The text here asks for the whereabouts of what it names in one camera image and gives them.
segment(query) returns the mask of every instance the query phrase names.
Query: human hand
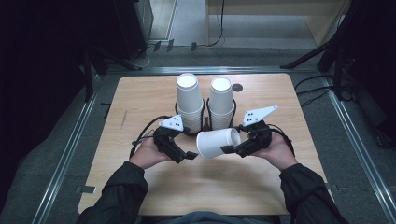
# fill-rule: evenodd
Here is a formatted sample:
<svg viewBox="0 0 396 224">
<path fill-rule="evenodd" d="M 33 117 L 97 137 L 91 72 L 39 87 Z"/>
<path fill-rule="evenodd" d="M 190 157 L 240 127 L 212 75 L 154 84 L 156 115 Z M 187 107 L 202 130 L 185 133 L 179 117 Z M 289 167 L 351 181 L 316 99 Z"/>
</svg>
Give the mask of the human hand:
<svg viewBox="0 0 396 224">
<path fill-rule="evenodd" d="M 158 151 L 154 144 L 154 138 L 146 138 L 134 155 L 129 159 L 129 162 L 146 170 L 163 161 L 170 161 L 171 159 L 165 153 Z"/>
<path fill-rule="evenodd" d="M 298 163 L 285 140 L 278 133 L 272 133 L 272 141 L 268 148 L 252 153 L 251 156 L 268 160 L 281 172 Z"/>
</svg>

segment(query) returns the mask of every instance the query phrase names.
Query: black jacket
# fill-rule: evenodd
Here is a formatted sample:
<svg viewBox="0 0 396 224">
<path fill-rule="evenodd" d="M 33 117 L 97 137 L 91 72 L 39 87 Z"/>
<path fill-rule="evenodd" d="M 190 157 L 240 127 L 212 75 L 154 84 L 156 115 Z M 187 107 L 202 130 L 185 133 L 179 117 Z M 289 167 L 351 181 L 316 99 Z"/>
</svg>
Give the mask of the black jacket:
<svg viewBox="0 0 396 224">
<path fill-rule="evenodd" d="M 98 202 L 77 223 L 134 223 L 147 192 L 145 171 L 126 161 L 107 181 Z M 280 174 L 285 203 L 296 223 L 347 223 L 327 191 L 323 179 L 295 164 Z"/>
</svg>

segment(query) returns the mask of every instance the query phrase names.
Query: human arm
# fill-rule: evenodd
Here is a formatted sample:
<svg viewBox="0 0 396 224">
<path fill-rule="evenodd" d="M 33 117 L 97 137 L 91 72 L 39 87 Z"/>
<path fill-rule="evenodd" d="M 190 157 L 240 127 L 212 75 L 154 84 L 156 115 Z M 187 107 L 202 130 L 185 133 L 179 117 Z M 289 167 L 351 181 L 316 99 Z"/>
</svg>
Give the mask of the human arm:
<svg viewBox="0 0 396 224">
<path fill-rule="evenodd" d="M 129 161 L 107 181 L 102 196 L 78 217 L 77 223 L 134 223 L 148 192 L 145 169 L 170 159 L 146 139 Z"/>
<path fill-rule="evenodd" d="M 285 204 L 296 223 L 347 223 L 323 179 L 297 162 L 281 135 L 273 133 L 270 146 L 252 155 L 267 159 L 281 171 Z"/>
</svg>

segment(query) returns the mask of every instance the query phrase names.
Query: person's left hand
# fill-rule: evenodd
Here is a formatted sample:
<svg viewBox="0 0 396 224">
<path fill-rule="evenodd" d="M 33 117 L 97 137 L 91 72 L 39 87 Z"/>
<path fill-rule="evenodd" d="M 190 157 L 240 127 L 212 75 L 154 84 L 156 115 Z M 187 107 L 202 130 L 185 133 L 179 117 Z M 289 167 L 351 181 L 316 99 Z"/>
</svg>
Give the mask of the person's left hand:
<svg viewBox="0 0 396 224">
<path fill-rule="evenodd" d="M 131 159 L 129 159 L 129 162 L 146 170 L 160 162 L 170 160 L 165 153 L 158 151 L 157 146 L 154 144 L 154 138 L 149 137 L 142 142 Z"/>
</svg>

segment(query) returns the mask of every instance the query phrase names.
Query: white bracket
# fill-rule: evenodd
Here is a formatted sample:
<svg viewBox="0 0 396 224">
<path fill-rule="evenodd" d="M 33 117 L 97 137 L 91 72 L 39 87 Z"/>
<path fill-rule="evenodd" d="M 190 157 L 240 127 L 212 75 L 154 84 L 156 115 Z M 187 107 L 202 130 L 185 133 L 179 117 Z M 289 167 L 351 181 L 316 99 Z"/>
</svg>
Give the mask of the white bracket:
<svg viewBox="0 0 396 224">
<path fill-rule="evenodd" d="M 181 119 L 181 115 L 175 115 L 170 119 L 166 119 L 160 122 L 160 126 L 176 131 L 183 132 L 183 120 Z"/>
<path fill-rule="evenodd" d="M 257 123 L 262 119 L 265 119 L 268 115 L 272 114 L 272 112 L 277 110 L 277 105 L 267 106 L 261 109 L 249 110 L 245 113 L 244 121 L 242 125 L 244 127 L 249 126 L 251 124 Z"/>
</svg>

